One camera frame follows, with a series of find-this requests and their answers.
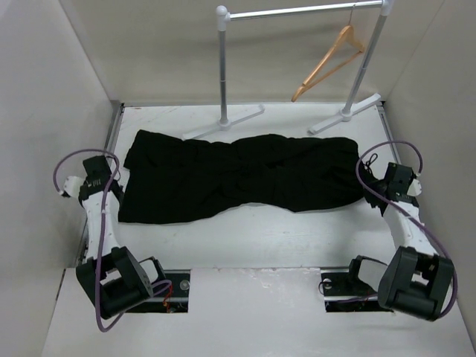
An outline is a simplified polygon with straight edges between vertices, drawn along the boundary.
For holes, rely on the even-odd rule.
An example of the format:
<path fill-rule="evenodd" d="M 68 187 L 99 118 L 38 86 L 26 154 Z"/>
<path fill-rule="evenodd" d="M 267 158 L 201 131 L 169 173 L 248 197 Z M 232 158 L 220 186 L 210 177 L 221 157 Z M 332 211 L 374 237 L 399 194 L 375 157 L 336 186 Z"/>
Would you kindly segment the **black trousers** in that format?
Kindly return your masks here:
<path fill-rule="evenodd" d="M 166 225 L 207 219 L 245 204 L 292 212 L 331 210 L 363 198 L 358 145 L 349 138 L 268 134 L 230 143 L 183 141 L 141 130 L 118 219 Z"/>

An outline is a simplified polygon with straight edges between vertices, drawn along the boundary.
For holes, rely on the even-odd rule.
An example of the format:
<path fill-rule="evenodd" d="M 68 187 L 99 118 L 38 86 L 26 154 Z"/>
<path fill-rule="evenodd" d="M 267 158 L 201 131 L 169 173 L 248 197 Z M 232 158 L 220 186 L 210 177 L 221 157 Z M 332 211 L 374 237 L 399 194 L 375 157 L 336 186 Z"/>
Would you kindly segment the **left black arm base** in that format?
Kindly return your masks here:
<path fill-rule="evenodd" d="M 157 283 L 170 280 L 171 286 L 164 289 L 166 284 Z M 154 298 L 147 301 L 149 312 L 154 313 L 186 313 L 188 312 L 191 276 L 190 270 L 168 270 L 164 277 L 153 281 Z"/>

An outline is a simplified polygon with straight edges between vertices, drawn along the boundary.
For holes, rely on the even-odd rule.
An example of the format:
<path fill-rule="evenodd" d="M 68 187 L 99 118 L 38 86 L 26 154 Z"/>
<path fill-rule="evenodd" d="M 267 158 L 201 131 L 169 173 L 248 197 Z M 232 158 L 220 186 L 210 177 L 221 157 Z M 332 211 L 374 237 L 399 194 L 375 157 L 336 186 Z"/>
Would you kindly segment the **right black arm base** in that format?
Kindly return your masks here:
<path fill-rule="evenodd" d="M 318 291 L 326 312 L 392 312 L 380 307 L 377 293 L 360 280 L 350 280 L 347 271 L 324 271 Z"/>

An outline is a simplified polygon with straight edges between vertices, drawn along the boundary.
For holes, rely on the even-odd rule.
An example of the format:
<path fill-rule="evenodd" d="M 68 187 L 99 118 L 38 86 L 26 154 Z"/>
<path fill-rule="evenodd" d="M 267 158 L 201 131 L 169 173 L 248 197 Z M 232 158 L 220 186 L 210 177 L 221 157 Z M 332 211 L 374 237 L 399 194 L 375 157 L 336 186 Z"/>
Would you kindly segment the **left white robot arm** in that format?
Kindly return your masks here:
<path fill-rule="evenodd" d="M 150 257 L 155 271 L 146 272 L 124 245 L 118 243 L 118 211 L 123 190 L 114 179 L 106 156 L 83 161 L 86 179 L 79 201 L 87 215 L 88 243 L 84 263 L 76 277 L 100 320 L 109 320 L 171 289 L 172 282 L 159 261 Z"/>

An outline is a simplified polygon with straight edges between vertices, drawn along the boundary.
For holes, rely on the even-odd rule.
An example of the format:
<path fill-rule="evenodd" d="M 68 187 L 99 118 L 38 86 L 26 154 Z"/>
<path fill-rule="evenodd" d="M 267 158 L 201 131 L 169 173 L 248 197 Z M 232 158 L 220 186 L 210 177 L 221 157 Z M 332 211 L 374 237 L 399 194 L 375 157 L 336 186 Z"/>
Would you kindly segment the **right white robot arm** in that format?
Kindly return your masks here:
<path fill-rule="evenodd" d="M 422 188 L 416 173 L 395 163 L 389 163 L 380 180 L 368 163 L 359 163 L 356 172 L 365 200 L 379 209 L 396 251 L 389 263 L 358 255 L 350 263 L 345 286 L 357 295 L 371 288 L 383 309 L 427 321 L 441 318 L 454 264 L 419 219 L 417 197 Z"/>

